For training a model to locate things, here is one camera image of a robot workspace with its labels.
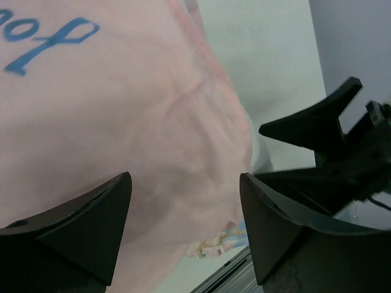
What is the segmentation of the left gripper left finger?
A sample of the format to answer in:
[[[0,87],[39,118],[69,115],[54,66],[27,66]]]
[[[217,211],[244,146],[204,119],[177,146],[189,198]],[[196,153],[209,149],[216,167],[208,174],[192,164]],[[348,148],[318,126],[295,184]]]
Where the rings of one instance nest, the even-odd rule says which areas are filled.
[[[1,286],[110,286],[131,192],[131,175],[121,173],[84,195],[1,228]]]

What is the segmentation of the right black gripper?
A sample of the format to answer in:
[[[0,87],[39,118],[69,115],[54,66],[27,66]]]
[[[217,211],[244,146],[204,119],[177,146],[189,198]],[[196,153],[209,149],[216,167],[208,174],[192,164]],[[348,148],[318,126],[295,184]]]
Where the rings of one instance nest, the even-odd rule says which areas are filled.
[[[332,216],[355,201],[375,200],[376,193],[390,193],[390,104],[371,101],[367,113],[345,136],[339,116],[362,88],[348,78],[319,103],[260,126],[265,137],[315,152],[317,167],[257,174],[272,190],[321,214]],[[342,154],[326,157],[320,153]]]

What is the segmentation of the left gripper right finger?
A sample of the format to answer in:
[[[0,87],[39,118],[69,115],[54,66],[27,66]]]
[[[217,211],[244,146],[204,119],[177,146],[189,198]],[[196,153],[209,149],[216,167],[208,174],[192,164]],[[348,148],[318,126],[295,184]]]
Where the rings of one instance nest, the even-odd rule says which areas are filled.
[[[260,286],[390,286],[390,231],[322,215],[249,173],[240,197]]]

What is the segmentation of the blue and pink printed pillowcase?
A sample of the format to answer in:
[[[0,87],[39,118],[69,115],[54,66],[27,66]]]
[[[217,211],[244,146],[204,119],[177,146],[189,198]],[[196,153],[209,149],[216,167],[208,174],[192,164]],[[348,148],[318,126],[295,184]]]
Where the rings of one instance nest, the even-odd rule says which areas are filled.
[[[133,180],[110,292],[242,218],[247,115],[196,1],[1,2],[1,223]]]

